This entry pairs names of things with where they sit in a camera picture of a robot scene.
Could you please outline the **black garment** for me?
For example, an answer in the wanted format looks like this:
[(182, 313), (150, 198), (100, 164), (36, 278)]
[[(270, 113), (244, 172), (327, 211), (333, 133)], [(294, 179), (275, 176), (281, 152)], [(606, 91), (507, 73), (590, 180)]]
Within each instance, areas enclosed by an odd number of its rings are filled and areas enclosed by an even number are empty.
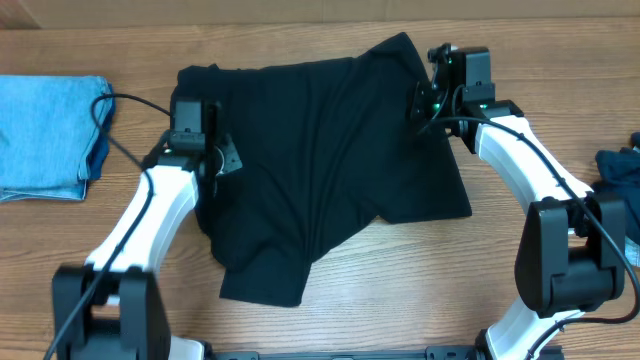
[(374, 219), (471, 215), (446, 133), (410, 119), (426, 82), (404, 33), (358, 57), (178, 73), (173, 98), (213, 104), (216, 147), (232, 151), (196, 208), (223, 298), (298, 306), (312, 264)]

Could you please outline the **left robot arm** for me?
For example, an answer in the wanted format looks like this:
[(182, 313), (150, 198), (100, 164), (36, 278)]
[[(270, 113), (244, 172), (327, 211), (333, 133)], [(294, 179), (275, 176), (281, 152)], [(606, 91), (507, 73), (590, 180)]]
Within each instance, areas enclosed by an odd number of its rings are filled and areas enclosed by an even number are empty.
[(134, 197), (82, 266), (52, 279), (55, 335), (48, 359), (212, 359), (205, 341), (171, 332), (156, 274), (181, 223), (212, 200), (224, 174), (222, 107), (179, 98), (170, 127), (143, 160)]

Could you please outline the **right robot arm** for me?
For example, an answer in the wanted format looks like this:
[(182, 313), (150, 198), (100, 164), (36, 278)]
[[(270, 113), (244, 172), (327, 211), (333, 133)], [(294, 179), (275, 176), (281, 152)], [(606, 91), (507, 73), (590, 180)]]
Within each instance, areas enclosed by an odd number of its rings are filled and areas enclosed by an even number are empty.
[(489, 164), (526, 220), (514, 278), (518, 296), (474, 344), (430, 346), (428, 359), (561, 359), (550, 340), (572, 324), (602, 324), (594, 311), (638, 278), (625, 256), (624, 203), (593, 192), (554, 159), (523, 111), (496, 97), (485, 47), (449, 43), (427, 53), (434, 74), (414, 92), (420, 134), (446, 130)]

